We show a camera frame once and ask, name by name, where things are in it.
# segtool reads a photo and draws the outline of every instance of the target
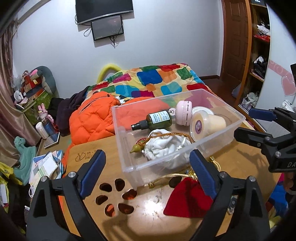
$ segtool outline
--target green spray bottle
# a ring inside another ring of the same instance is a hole
[[[149,129],[164,129],[172,125],[172,117],[167,110],[148,114],[145,120],[131,125],[133,131]]]

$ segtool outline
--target wooden door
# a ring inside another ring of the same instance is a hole
[[[232,89],[237,87],[246,78],[249,66],[248,48],[251,49],[252,35],[249,31],[251,24],[248,8],[248,0],[223,0],[224,1],[224,40],[226,50],[224,51],[222,80]]]

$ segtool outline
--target pink round container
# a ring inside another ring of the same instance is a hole
[[[189,126],[192,118],[192,102],[181,100],[176,106],[175,120],[180,126]]]

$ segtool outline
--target television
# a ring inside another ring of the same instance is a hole
[[[133,12],[132,0],[76,0],[77,23]]]

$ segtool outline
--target pink heart decal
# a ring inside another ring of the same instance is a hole
[[[283,76],[281,79],[281,85],[285,96],[292,96],[296,93],[296,86],[292,75],[288,74],[288,76]]]

